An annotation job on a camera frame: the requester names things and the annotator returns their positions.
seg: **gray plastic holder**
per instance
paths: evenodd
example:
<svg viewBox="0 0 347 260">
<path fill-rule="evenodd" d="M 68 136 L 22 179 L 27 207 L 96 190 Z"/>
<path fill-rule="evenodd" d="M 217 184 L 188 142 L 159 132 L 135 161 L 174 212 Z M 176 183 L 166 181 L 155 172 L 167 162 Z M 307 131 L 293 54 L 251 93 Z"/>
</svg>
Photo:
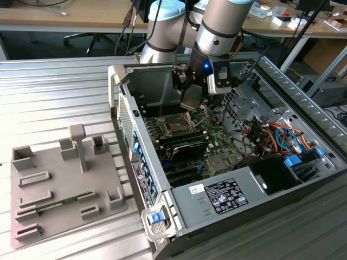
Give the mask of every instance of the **gray plastic holder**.
<svg viewBox="0 0 347 260">
<path fill-rule="evenodd" d="M 38 223 L 31 224 L 17 230 L 16 240 L 23 241 L 25 239 L 38 236 L 41 234 L 41 232 L 42 230 Z"/>
<path fill-rule="evenodd" d="M 109 210 L 114 210 L 118 207 L 121 207 L 122 204 L 124 203 L 123 194 L 119 187 L 117 187 L 117 191 L 118 191 L 117 197 L 113 195 L 110 196 L 109 192 L 105 191 L 105 203 Z"/>
<path fill-rule="evenodd" d="M 61 156 L 63 161 L 71 160 L 78 157 L 77 147 L 69 138 L 60 139 Z"/>
<path fill-rule="evenodd" d="M 39 173 L 35 173 L 35 174 L 21 177 L 19 179 L 18 186 L 22 188 L 22 187 L 26 187 L 26 186 L 29 186 L 32 184 L 37 184 L 37 183 L 41 183 L 43 181 L 47 181 L 49 179 L 50 179 L 50 175 L 49 175 L 48 171 L 39 172 Z"/>
<path fill-rule="evenodd" d="M 108 152 L 108 142 L 103 135 L 92 136 L 92 151 L 94 155 Z"/>
<path fill-rule="evenodd" d="M 31 157 L 34 157 L 34 154 L 31 151 L 30 146 L 22 146 L 12 149 L 11 162 L 18 172 L 35 167 Z"/>
<path fill-rule="evenodd" d="M 93 204 L 87 207 L 83 207 L 80 209 L 80 214 L 81 214 L 82 220 L 98 216 L 100 214 L 99 205 Z"/>
<path fill-rule="evenodd" d="M 79 203 L 87 202 L 88 200 L 98 197 L 97 193 L 94 190 L 78 193 L 77 196 Z"/>
<path fill-rule="evenodd" d="M 53 197 L 53 193 L 50 190 L 48 190 L 47 195 L 42 196 L 42 197 L 38 197 L 36 199 L 32 199 L 32 200 L 27 201 L 27 202 L 23 202 L 23 199 L 20 198 L 19 207 L 22 209 L 24 207 L 32 206 L 32 205 L 37 204 L 39 202 L 44 202 L 45 200 L 52 199 L 52 197 Z"/>
<path fill-rule="evenodd" d="M 38 217 L 38 212 L 35 210 L 36 209 L 36 205 L 33 205 L 33 206 L 30 206 L 30 207 L 26 207 L 25 209 L 23 210 L 18 210 L 16 212 L 16 215 L 15 215 L 15 219 L 18 221 L 18 222 L 22 222 L 22 221 L 25 221 L 25 220 L 28 220 L 30 218 L 35 218 L 35 217 Z"/>
</svg>

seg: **black cable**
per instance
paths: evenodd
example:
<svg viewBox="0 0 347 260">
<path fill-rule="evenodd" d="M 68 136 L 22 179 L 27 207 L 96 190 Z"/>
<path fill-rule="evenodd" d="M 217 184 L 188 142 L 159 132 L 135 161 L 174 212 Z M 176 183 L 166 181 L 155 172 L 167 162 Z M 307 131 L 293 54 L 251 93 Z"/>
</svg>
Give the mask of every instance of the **black cable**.
<svg viewBox="0 0 347 260">
<path fill-rule="evenodd" d="M 156 18 L 154 20 L 154 23 L 153 23 L 153 28 L 152 28 L 152 32 L 151 32 L 151 35 L 150 37 L 148 37 L 146 40 L 144 40 L 142 43 L 140 43 L 139 45 L 135 46 L 135 47 L 132 47 L 129 51 L 127 51 L 125 53 L 125 56 L 129 55 L 130 53 L 134 53 L 138 48 L 140 48 L 141 46 L 145 45 L 153 36 L 153 33 L 154 33 L 154 29 L 156 27 L 156 24 L 157 24 L 157 20 L 158 20 L 158 15 L 159 15 L 159 10 L 160 10 L 160 7 L 162 6 L 162 1 L 163 0 L 159 0 L 159 5 L 158 5 L 158 10 L 157 10 L 157 13 L 156 13 Z"/>
<path fill-rule="evenodd" d="M 299 33 L 298 37 L 295 39 L 293 46 L 289 49 L 288 53 L 291 53 L 292 50 L 294 49 L 294 47 L 298 44 L 298 42 L 301 40 L 301 38 L 303 37 L 303 35 L 306 33 L 307 29 L 310 27 L 311 23 L 314 21 L 314 19 L 317 17 L 317 15 L 319 14 L 319 12 L 321 11 L 321 9 L 323 8 L 323 6 L 326 4 L 328 0 L 323 0 L 322 3 L 320 4 L 320 6 L 318 7 L 318 9 L 316 11 L 314 11 L 313 15 L 310 17 L 310 19 L 307 21 L 307 23 L 305 24 L 304 28 L 301 30 L 301 32 Z M 285 58 L 283 58 L 282 60 L 280 60 L 277 64 L 278 67 L 281 67 L 283 65 L 283 63 L 285 62 Z"/>
<path fill-rule="evenodd" d="M 340 111 L 342 111 L 341 113 L 338 113 L 337 115 L 335 115 L 333 111 L 330 111 L 327 108 L 323 108 L 323 110 L 330 112 L 336 120 L 338 120 L 344 127 L 347 127 L 347 112 L 342 110 L 339 106 L 337 107 Z"/>
<path fill-rule="evenodd" d="M 123 38 L 123 34 L 124 34 L 124 31 L 126 28 L 129 27 L 130 23 L 131 23 L 131 18 L 132 18 L 132 10 L 134 9 L 134 5 L 135 5 L 135 0 L 132 1 L 131 3 L 131 7 L 128 11 L 128 13 L 126 14 L 126 16 L 124 17 L 124 20 L 123 20 L 123 29 L 118 37 L 118 40 L 117 40 L 117 43 L 115 44 L 115 47 L 114 47 L 114 55 L 116 55 L 117 53 L 117 49 L 118 49 L 118 45 L 119 45 L 119 42 L 120 40 Z"/>
<path fill-rule="evenodd" d="M 250 31 L 246 31 L 243 29 L 243 33 L 244 34 L 247 34 L 247 35 L 251 35 L 251 36 L 254 36 L 254 37 L 259 37 L 259 38 L 264 38 L 264 39 L 268 39 L 268 40 L 274 40 L 273 37 L 267 37 L 267 36 L 264 36 L 264 35 L 260 35 L 260 34 L 255 34 L 253 32 L 250 32 Z"/>
<path fill-rule="evenodd" d="M 31 7 L 51 7 L 53 5 L 65 3 L 65 2 L 67 2 L 69 0 L 63 0 L 63 1 L 60 1 L 60 2 L 57 2 L 57 3 L 54 3 L 54 4 L 29 4 L 29 3 L 23 2 L 21 0 L 17 0 L 17 1 L 22 3 L 22 4 L 29 5 Z"/>
<path fill-rule="evenodd" d="M 188 0 L 185 0 L 185 6 L 184 6 L 184 10 L 185 10 L 185 17 L 187 18 L 188 23 L 190 24 L 190 26 L 192 26 L 196 31 L 199 31 L 199 27 L 200 25 L 197 23 L 193 23 L 189 17 L 189 12 L 188 12 Z"/>
<path fill-rule="evenodd" d="M 290 5 L 290 2 L 288 2 L 287 5 L 289 5 L 291 8 L 294 8 L 294 9 L 297 7 L 297 6 Z"/>
<path fill-rule="evenodd" d="M 299 27 L 300 27 L 300 23 L 301 23 L 301 20 L 303 19 L 303 17 L 304 17 L 304 12 L 302 13 L 302 15 L 301 15 L 301 17 L 300 17 L 300 21 L 299 21 L 299 23 L 298 23 L 298 26 L 297 26 L 297 28 L 296 28 L 296 30 L 295 30 L 295 32 L 294 32 L 292 38 L 289 40 L 287 46 L 285 46 L 284 50 L 282 51 L 282 54 L 281 54 L 280 58 L 278 59 L 279 62 L 282 60 L 283 54 L 286 52 L 287 48 L 289 48 L 289 46 L 291 45 L 293 39 L 295 38 L 295 35 L 297 34 L 297 31 L 298 31 L 298 29 L 299 29 Z"/>
<path fill-rule="evenodd" d="M 248 73 L 243 77 L 242 82 L 244 82 L 248 79 L 248 77 L 250 76 L 255 65 L 257 65 L 257 63 L 260 61 L 260 59 L 265 55 L 265 53 L 267 53 L 272 48 L 272 46 L 273 46 L 273 44 L 270 44 L 261 54 L 259 54 L 258 58 L 254 61 L 254 63 L 252 64 L 252 66 L 248 70 Z"/>
<path fill-rule="evenodd" d="M 129 46 L 130 46 L 130 42 L 131 42 L 131 37 L 132 37 L 132 34 L 134 32 L 134 29 L 135 29 L 135 23 L 136 23 L 136 19 L 137 19 L 137 15 L 139 14 L 139 6 L 140 6 L 140 3 L 141 3 L 141 0 L 138 0 L 137 2 L 137 5 L 136 5 L 136 14 L 135 14 L 135 18 L 134 18 L 134 22 L 132 24 L 132 28 L 131 28 L 131 32 L 130 32 L 130 36 L 129 36 L 129 40 L 128 40 L 128 44 L 126 46 L 126 53 L 128 52 L 129 50 Z"/>
</svg>

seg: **metal work table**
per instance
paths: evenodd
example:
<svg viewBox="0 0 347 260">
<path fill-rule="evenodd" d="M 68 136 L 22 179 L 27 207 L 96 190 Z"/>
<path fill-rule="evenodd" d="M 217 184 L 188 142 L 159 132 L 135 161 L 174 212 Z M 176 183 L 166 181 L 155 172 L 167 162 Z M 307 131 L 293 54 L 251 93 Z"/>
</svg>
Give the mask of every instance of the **metal work table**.
<svg viewBox="0 0 347 260">
<path fill-rule="evenodd" d="M 152 259 L 113 130 L 107 68 L 134 57 L 8 61 L 0 64 L 0 258 Z M 287 78 L 278 79 L 285 89 Z M 57 146 L 66 127 L 104 134 L 128 203 L 125 212 L 14 250 L 10 246 L 10 147 Z M 173 259 L 345 259 L 347 174 L 302 201 L 225 233 Z"/>
<path fill-rule="evenodd" d="M 134 57 L 14 61 L 0 64 L 0 258 L 152 259 L 107 103 L 107 68 Z M 87 136 L 111 144 L 128 209 L 64 234 L 14 250 L 10 246 L 10 146 L 57 146 L 66 127 L 85 125 Z"/>
</svg>

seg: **wooden desk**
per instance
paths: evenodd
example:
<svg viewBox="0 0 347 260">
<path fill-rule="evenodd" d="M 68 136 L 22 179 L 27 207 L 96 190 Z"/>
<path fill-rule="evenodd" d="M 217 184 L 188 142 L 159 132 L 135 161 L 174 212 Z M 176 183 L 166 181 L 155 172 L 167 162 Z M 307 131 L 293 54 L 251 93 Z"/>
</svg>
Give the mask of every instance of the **wooden desk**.
<svg viewBox="0 0 347 260">
<path fill-rule="evenodd" d="M 269 0 L 259 1 L 260 3 L 267 3 Z M 287 13 L 291 17 L 297 17 L 297 14 L 301 13 L 298 10 L 295 10 L 288 4 L 280 3 L 278 0 L 274 0 L 270 4 L 266 4 L 267 6 L 273 8 L 276 6 L 286 7 Z M 324 23 L 324 20 L 327 19 L 325 13 L 321 12 L 316 20 L 315 24 L 311 24 L 308 30 L 306 31 L 307 35 L 311 35 L 311 38 L 347 38 L 347 32 L 338 32 L 337 30 L 332 29 L 330 26 Z M 250 31 L 252 33 L 258 34 L 268 34 L 268 35 L 283 35 L 283 36 L 292 36 L 294 31 L 287 26 L 278 26 L 272 22 L 271 17 L 265 17 L 260 19 L 254 15 L 248 14 L 244 24 L 244 30 Z"/>
<path fill-rule="evenodd" d="M 14 0 L 11 8 L 0 8 L 0 31 L 59 31 L 59 32 L 91 32 L 91 33 L 120 33 L 122 23 L 128 12 L 130 0 L 71 0 L 67 2 L 64 12 L 67 16 L 49 12 L 40 8 L 33 8 Z M 292 17 L 296 17 L 298 11 L 288 4 L 274 0 L 267 4 L 270 7 L 284 6 Z M 324 18 L 318 17 L 317 23 L 311 25 L 307 33 L 298 42 L 295 49 L 288 56 L 281 67 L 286 70 L 309 38 L 347 38 L 347 33 L 335 31 L 324 24 Z M 270 17 L 260 19 L 249 14 L 243 24 L 244 30 L 271 37 L 291 37 L 294 33 L 288 27 L 279 27 L 272 23 Z M 137 19 L 135 33 L 147 33 L 147 24 L 140 17 Z M 4 59 L 0 48 L 0 60 Z"/>
<path fill-rule="evenodd" d="M 24 1 L 35 4 L 34 0 Z M 64 3 L 64 9 L 61 9 L 67 13 L 67 16 L 64 16 L 14 0 L 11 8 L 0 9 L 0 30 L 9 30 L 11 26 L 18 30 L 18 25 L 36 25 L 36 27 L 31 26 L 34 31 L 42 31 L 38 26 L 49 27 L 48 31 L 62 31 L 61 27 L 69 27 L 68 31 L 83 31 L 76 30 L 76 27 L 83 29 L 87 27 L 90 29 L 86 32 L 91 33 L 118 33 L 122 29 L 124 17 L 131 7 L 130 0 L 70 1 Z M 141 32 L 147 32 L 147 24 L 140 17 L 137 18 L 136 28 L 142 28 Z"/>
</svg>

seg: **black cable on desk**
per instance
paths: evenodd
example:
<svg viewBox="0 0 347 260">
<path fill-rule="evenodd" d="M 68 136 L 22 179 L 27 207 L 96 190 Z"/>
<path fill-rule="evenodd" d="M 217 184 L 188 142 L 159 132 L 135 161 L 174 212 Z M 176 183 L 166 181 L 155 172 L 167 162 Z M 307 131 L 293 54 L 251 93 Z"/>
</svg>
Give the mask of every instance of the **black cable on desk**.
<svg viewBox="0 0 347 260">
<path fill-rule="evenodd" d="M 137 5 L 136 5 L 136 14 L 135 14 L 135 17 L 134 17 L 134 22 L 133 22 L 133 24 L 132 24 L 132 28 L 131 28 L 131 32 L 130 32 L 128 44 L 127 44 L 127 46 L 126 46 L 126 51 L 125 51 L 126 53 L 127 53 L 128 50 L 129 50 L 129 46 L 130 46 L 130 42 L 131 42 L 131 37 L 133 37 L 132 34 L 133 34 L 133 32 L 134 32 L 134 29 L 135 29 L 135 24 L 136 24 L 136 20 L 137 20 L 137 15 L 139 14 L 140 3 L 141 3 L 141 0 L 138 0 L 138 1 L 137 1 Z"/>
<path fill-rule="evenodd" d="M 130 23 L 131 23 L 131 18 L 132 18 L 132 10 L 134 8 L 134 4 L 135 4 L 135 0 L 133 0 L 133 2 L 131 3 L 131 7 L 128 11 L 128 13 L 126 14 L 126 16 L 124 17 L 123 20 L 123 29 L 118 37 L 117 43 L 115 44 L 115 48 L 114 48 L 114 56 L 117 54 L 117 49 L 118 49 L 118 45 L 120 40 L 123 38 L 123 34 L 126 28 L 129 27 Z"/>
<path fill-rule="evenodd" d="M 26 3 L 26 2 L 21 1 L 21 0 L 17 0 L 17 1 L 22 3 L 22 4 L 29 5 L 31 7 L 51 7 L 53 5 L 65 3 L 65 2 L 67 2 L 69 0 L 63 0 L 63 1 L 60 1 L 60 2 L 57 2 L 57 3 L 54 3 L 54 4 L 29 4 L 29 3 Z"/>
<path fill-rule="evenodd" d="M 163 0 L 159 0 L 159 4 L 158 4 L 158 10 L 157 10 L 157 13 L 156 13 L 156 18 L 154 20 L 154 23 L 153 23 L 153 28 L 152 28 L 152 32 L 151 32 L 151 35 L 150 37 L 148 37 L 146 40 L 144 40 L 142 43 L 140 43 L 139 45 L 135 46 L 135 47 L 132 47 L 129 51 L 127 51 L 125 53 L 125 56 L 131 54 L 131 53 L 134 53 L 138 48 L 140 48 L 141 46 L 145 45 L 153 36 L 153 33 L 154 33 L 154 29 L 156 27 L 156 24 L 157 24 L 157 20 L 158 20 L 158 15 L 159 15 L 159 10 L 160 10 L 160 7 L 162 6 L 162 1 Z"/>
<path fill-rule="evenodd" d="M 332 116 L 338 120 L 344 127 L 347 127 L 347 112 L 345 110 L 342 110 L 339 106 L 337 106 L 336 111 L 340 110 L 342 112 L 338 113 L 337 115 L 334 114 L 333 111 L 328 110 L 327 108 L 323 108 L 323 110 L 328 111 L 332 114 Z"/>
</svg>

